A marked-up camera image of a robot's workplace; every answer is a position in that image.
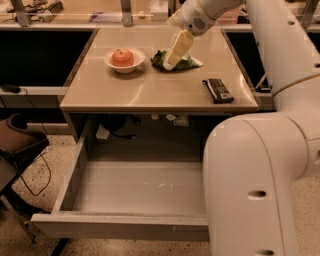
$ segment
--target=desk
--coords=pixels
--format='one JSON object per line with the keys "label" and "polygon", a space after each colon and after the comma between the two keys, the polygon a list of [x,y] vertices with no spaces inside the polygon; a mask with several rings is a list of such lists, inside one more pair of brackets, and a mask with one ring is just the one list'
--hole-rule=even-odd
{"label": "desk", "polygon": [[[31,220],[48,236],[208,241],[201,154],[210,117],[255,112],[258,104],[219,28],[197,38],[190,51],[203,67],[172,73],[152,67],[149,58],[177,31],[99,29],[60,105],[77,141],[73,166],[52,213]],[[104,55],[126,46],[145,53],[144,65],[126,75],[108,69]],[[207,78],[221,78],[234,102],[214,104],[202,84]],[[123,130],[137,138],[97,141],[96,118],[104,113],[142,116],[141,124],[128,121]],[[151,113],[192,118],[188,127],[175,127]]]}
{"label": "desk", "polygon": [[[237,57],[218,27],[195,39],[190,55],[202,61],[201,68],[160,72],[150,58],[168,47],[179,29],[169,26],[101,27],[92,42],[60,107],[65,113],[165,112],[227,113],[255,112],[252,95]],[[146,55],[144,65],[131,74],[118,74],[103,61],[118,47],[135,47]],[[234,97],[231,104],[213,104],[202,80],[220,78]]]}

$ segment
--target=tile floor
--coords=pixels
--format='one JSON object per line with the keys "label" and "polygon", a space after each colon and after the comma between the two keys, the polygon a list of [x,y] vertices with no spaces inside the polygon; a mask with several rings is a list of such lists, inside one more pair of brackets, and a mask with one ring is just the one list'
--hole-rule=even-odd
{"label": "tile floor", "polygon": [[[59,192],[59,184],[70,165],[75,144],[68,135],[49,135],[49,140],[51,144],[44,157],[51,168],[52,180],[47,189],[38,197],[34,197],[18,180],[14,184],[14,190],[28,203],[50,211]],[[24,176],[31,189],[36,192],[46,183],[48,172],[43,161],[39,159],[27,169]],[[295,182],[292,199],[300,256],[320,256],[320,174]],[[31,230],[36,235],[36,244],[29,243],[28,237],[12,216],[0,207],[0,255],[50,255],[58,240],[48,238],[35,227]],[[61,255],[209,256],[211,254],[209,243],[75,239],[69,241]]]}

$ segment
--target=open drawer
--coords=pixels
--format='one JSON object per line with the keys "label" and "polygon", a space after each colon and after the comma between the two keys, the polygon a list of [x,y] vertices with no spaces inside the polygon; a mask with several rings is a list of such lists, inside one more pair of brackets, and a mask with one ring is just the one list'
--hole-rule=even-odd
{"label": "open drawer", "polygon": [[56,238],[209,240],[202,151],[213,121],[139,118],[119,130],[135,139],[101,141],[98,116],[88,117],[52,213],[32,217],[38,228]]}

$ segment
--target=cable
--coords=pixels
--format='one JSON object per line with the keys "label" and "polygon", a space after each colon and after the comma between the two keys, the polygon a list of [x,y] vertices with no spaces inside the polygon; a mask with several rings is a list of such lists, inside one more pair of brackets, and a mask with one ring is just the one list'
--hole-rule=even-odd
{"label": "cable", "polygon": [[50,167],[49,167],[46,159],[43,157],[42,153],[40,153],[40,157],[43,159],[45,165],[47,166],[47,169],[48,169],[48,171],[49,171],[49,179],[48,179],[47,184],[46,184],[38,193],[34,193],[34,192],[31,190],[31,188],[28,186],[28,184],[27,184],[26,181],[24,180],[22,174],[20,173],[20,178],[21,178],[22,182],[24,183],[24,185],[26,186],[26,188],[29,190],[29,192],[30,192],[33,196],[38,196],[38,195],[40,195],[40,194],[48,187],[48,185],[49,185],[49,183],[50,183],[50,181],[51,181],[51,174],[52,174],[51,169],[50,169]]}

